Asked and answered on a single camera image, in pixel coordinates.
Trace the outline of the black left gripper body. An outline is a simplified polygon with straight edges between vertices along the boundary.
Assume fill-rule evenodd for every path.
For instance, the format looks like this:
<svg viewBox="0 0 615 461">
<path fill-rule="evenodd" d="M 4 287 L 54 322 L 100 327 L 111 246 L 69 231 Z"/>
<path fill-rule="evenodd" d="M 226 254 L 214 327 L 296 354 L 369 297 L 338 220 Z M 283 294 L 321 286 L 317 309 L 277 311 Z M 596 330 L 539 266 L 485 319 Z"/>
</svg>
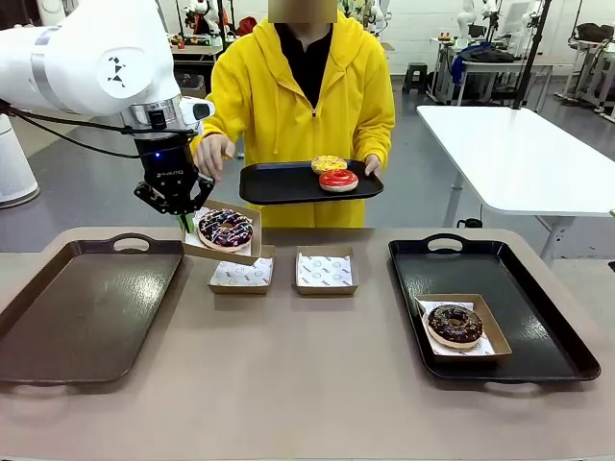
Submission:
<svg viewBox="0 0 615 461">
<path fill-rule="evenodd" d="M 143 182 L 151 184 L 162 195 L 180 194 L 185 199 L 185 211 L 197 182 L 197 169 L 188 144 L 186 134 L 135 140 L 144 169 Z"/>
</svg>

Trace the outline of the person's right hand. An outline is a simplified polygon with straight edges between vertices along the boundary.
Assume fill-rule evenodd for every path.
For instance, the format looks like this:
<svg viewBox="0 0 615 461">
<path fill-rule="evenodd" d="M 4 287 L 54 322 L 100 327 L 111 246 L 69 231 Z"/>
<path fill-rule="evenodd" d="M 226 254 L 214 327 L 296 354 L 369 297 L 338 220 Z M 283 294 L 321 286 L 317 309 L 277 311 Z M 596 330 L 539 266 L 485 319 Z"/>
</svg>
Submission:
<svg viewBox="0 0 615 461">
<path fill-rule="evenodd" d="M 199 171 L 215 181 L 222 179 L 224 160 L 235 154 L 234 143 L 221 133 L 200 136 L 191 142 L 190 149 Z"/>
</svg>

